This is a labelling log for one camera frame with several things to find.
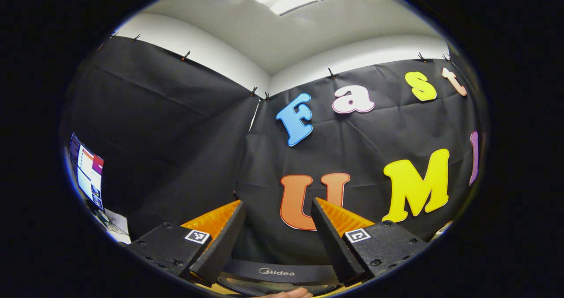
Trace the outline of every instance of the midea logo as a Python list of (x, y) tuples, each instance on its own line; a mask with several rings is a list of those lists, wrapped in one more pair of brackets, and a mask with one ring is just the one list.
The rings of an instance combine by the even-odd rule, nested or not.
[(258, 272), (260, 272), (260, 274), (294, 276), (293, 272), (282, 272), (282, 271), (279, 272), (277, 270), (272, 270), (268, 267), (263, 267), (263, 268), (259, 269)]

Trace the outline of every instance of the foam letter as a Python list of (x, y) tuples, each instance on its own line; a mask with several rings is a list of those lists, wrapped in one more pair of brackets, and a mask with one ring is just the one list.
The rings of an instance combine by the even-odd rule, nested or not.
[(456, 80), (456, 75), (453, 72), (447, 70), (446, 67), (443, 68), (443, 77), (445, 79), (449, 79), (453, 87), (455, 87), (456, 91), (460, 93), (460, 95), (462, 95), (463, 97), (466, 96), (466, 89), (464, 89), (464, 87), (460, 85), (460, 83), (458, 83), (458, 81)]
[(384, 167), (384, 174), (391, 178), (390, 211), (382, 220), (401, 222), (407, 218), (404, 210), (405, 200), (413, 216), (418, 216), (423, 210), (425, 201), (431, 198), (425, 212), (429, 213), (447, 204), (447, 183), (449, 181), (449, 151), (439, 149), (431, 155), (425, 179), (409, 160), (395, 161)]
[[(336, 206), (343, 206), (345, 183), (349, 181), (350, 176), (346, 173), (324, 175), (321, 182), (327, 186), (327, 202)], [(312, 217), (304, 214), (306, 188), (312, 182), (313, 179), (308, 175), (287, 175), (280, 180), (280, 183), (284, 186), (280, 218), (288, 226), (297, 230), (316, 231)]]
[(474, 161), (472, 162), (472, 176), (470, 177), (469, 186), (474, 183), (476, 177), (478, 176), (478, 132), (474, 131), (470, 135), (470, 141), (472, 143), (472, 151), (474, 152)]
[(431, 83), (427, 82), (427, 77), (421, 72), (408, 72), (405, 73), (405, 81), (413, 89), (413, 95), (420, 101), (430, 101), (437, 98), (437, 91)]
[[(312, 99), (312, 97), (308, 93), (302, 93), (276, 115), (276, 119), (282, 120), (286, 131), (288, 131), (288, 135), (290, 135), (290, 138), (288, 138), (288, 145), (290, 147), (302, 141), (302, 139), (311, 134), (314, 129), (312, 125), (304, 125), (301, 121), (302, 119), (308, 121), (312, 119), (312, 111), (307, 105), (302, 104), (310, 99)], [(296, 106), (298, 106), (298, 112), (294, 111), (294, 107)]]
[(335, 91), (335, 96), (338, 97), (333, 101), (333, 111), (346, 114), (352, 111), (366, 113), (372, 111), (375, 104), (370, 101), (368, 90), (364, 86), (350, 85), (341, 87)]

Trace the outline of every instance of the white wall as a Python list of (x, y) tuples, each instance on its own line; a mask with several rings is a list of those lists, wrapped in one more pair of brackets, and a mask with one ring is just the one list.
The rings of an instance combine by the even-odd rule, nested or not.
[(276, 73), (269, 86), (270, 95), (286, 89), (368, 65), (418, 59), (442, 59), (449, 49), (445, 41), (425, 36), (398, 35), (375, 37), (319, 53)]
[(183, 21), (140, 13), (117, 28), (118, 36), (135, 38), (167, 49), (179, 55), (190, 51), (189, 59), (196, 61), (257, 94), (264, 94), (270, 75), (222, 40)]

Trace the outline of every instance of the blue letter f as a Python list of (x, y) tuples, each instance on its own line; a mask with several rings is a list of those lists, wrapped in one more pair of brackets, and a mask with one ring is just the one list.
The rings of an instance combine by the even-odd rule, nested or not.
[[(302, 139), (312, 133), (314, 129), (312, 125), (304, 125), (301, 121), (302, 119), (307, 121), (312, 119), (312, 111), (310, 111), (307, 105), (302, 104), (310, 99), (312, 99), (312, 97), (308, 93), (302, 93), (276, 115), (276, 119), (282, 120), (286, 131), (288, 131), (288, 135), (290, 135), (288, 139), (288, 145), (290, 147), (302, 141)], [(298, 112), (294, 111), (294, 107), (296, 106), (298, 106)]]

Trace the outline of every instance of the black fabric backdrop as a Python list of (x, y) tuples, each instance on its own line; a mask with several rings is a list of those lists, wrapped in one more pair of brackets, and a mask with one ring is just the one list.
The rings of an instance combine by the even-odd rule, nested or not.
[(244, 137), (258, 97), (161, 47), (113, 37), (82, 63), (62, 136), (104, 159), (104, 207), (135, 239), (234, 200)]
[[(442, 77), (443, 67), (457, 75), (467, 89), (467, 97)], [(423, 73), (435, 87), (436, 99), (421, 102), (413, 95), (404, 76), (415, 71)], [(349, 85), (366, 87), (375, 108), (368, 113), (335, 113), (334, 92)], [(305, 103), (312, 119), (304, 123), (312, 124), (313, 131), (289, 147), (286, 128), (275, 116), (300, 93), (312, 96)], [(473, 163), (470, 136), (480, 131), (476, 129), (473, 95), (473, 87), (446, 60), (406, 60), (339, 73), (336, 79), (312, 81), (278, 93), (268, 102), (261, 101), (245, 139), (236, 187), (237, 197), (246, 203), (247, 220), (234, 258), (275, 264), (329, 264), (316, 232), (295, 230), (280, 218), (282, 177), (302, 174), (313, 178), (304, 202), (304, 214), (309, 215), (312, 199), (326, 197), (322, 175), (347, 173), (351, 178), (345, 184), (343, 207), (379, 222), (388, 213), (391, 198), (391, 180), (383, 168), (407, 159), (424, 178), (431, 154), (448, 149), (449, 201), (417, 217), (405, 202), (409, 215), (400, 223), (429, 240), (468, 197)]]

